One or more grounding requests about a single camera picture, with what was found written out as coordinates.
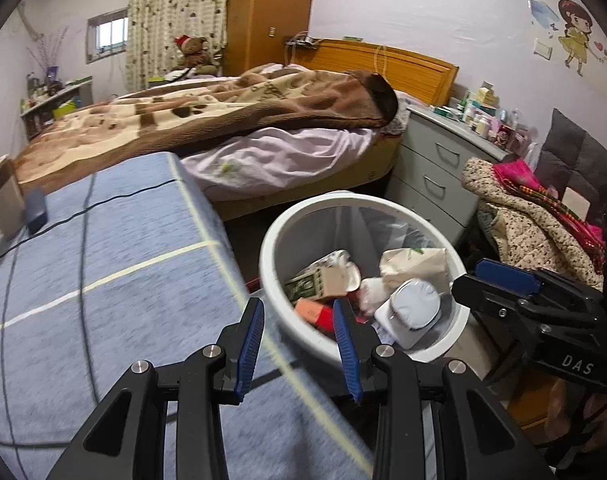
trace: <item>metal screw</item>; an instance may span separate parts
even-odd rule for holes
[[[467,367],[463,361],[458,361],[455,359],[448,363],[448,368],[453,374],[462,374],[465,372]]]
[[[208,358],[217,357],[221,352],[221,347],[217,345],[208,345],[202,350],[202,354]]]
[[[143,374],[148,371],[148,368],[150,368],[148,361],[139,360],[130,365],[130,369],[136,374]]]
[[[377,352],[377,355],[380,357],[390,357],[391,355],[394,355],[394,348],[390,345],[379,345],[375,348],[375,352]]]

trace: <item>blue mattress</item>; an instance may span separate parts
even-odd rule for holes
[[[170,153],[58,190],[48,212],[42,234],[0,260],[0,455],[18,479],[46,478],[132,362],[184,360],[248,296],[221,221]],[[370,478],[369,451],[292,361],[268,324],[255,377],[277,378],[221,409],[231,480]],[[171,479],[176,425],[166,428]]]

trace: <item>pink cloth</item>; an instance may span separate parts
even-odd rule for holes
[[[535,174],[532,172],[530,167],[525,163],[525,160],[522,158],[518,158],[512,162],[500,162],[499,164],[494,164],[492,167],[495,177],[497,180],[503,184],[504,180],[512,182],[516,186],[525,186],[533,191],[537,191],[544,195],[548,195],[549,198],[553,198],[555,200],[559,200],[557,196],[552,196],[548,190],[546,190],[541,182],[536,178]],[[583,220],[577,220],[571,216],[567,218],[568,222],[571,222],[576,229],[578,230],[578,236],[584,236],[587,239],[594,238],[594,241],[604,245],[603,241],[603,229],[589,224]]]
[[[513,184],[517,184],[517,186],[526,186],[535,190],[542,187],[541,182],[537,180],[535,174],[523,158],[518,158],[514,162],[501,162],[500,164],[495,164],[493,168],[499,181],[507,178]]]

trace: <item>red santa hat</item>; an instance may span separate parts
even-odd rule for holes
[[[184,42],[189,39],[190,39],[190,36],[186,36],[186,34],[184,34],[180,38],[175,38],[175,43],[177,43],[177,46],[181,49],[181,45],[183,45]]]

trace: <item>white wall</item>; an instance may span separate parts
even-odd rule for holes
[[[32,69],[26,47],[31,43],[17,12],[0,30],[0,156],[16,155],[26,143],[20,100],[26,98],[26,74]]]
[[[309,29],[315,38],[357,36],[452,62],[457,83],[493,83],[501,105],[519,108],[539,140],[558,108],[607,148],[607,95],[579,77],[576,64],[564,66],[556,38],[535,34],[529,0],[313,0]],[[533,55],[536,36],[553,45],[552,62]],[[607,63],[589,63],[607,74]]]
[[[122,9],[128,0],[25,0],[26,15],[40,33],[56,32],[69,27],[58,60],[62,81],[93,76],[96,102],[113,94],[126,93],[126,54],[86,64],[85,41],[88,18]],[[20,100],[27,97],[26,75],[37,69],[26,48],[36,52],[18,13],[8,18],[0,31],[0,156],[16,155],[26,144],[25,129],[20,119]]]
[[[117,54],[86,64],[86,29],[89,18],[123,9],[128,0],[32,0],[26,14],[41,33],[56,33],[68,26],[58,58],[59,79],[79,79],[91,75],[95,102],[126,93],[126,54]]]

